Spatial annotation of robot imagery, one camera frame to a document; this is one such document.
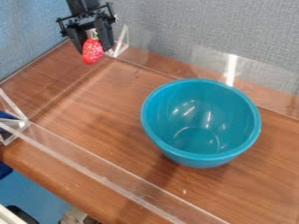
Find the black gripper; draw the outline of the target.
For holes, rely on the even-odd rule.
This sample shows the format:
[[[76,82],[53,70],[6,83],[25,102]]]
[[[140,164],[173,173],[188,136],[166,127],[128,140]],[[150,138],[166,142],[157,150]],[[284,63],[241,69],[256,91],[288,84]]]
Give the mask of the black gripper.
[[[62,37],[69,37],[72,44],[74,45],[78,53],[82,53],[82,45],[88,38],[84,30],[77,27],[65,28],[64,21],[69,24],[77,24],[84,18],[93,18],[100,13],[104,17],[97,17],[93,21],[93,25],[97,32],[97,37],[104,51],[108,51],[114,44],[112,24],[117,21],[117,14],[114,13],[112,3],[101,3],[101,0],[65,0],[69,7],[70,15],[66,17],[58,17],[56,23],[60,26],[60,34]]]

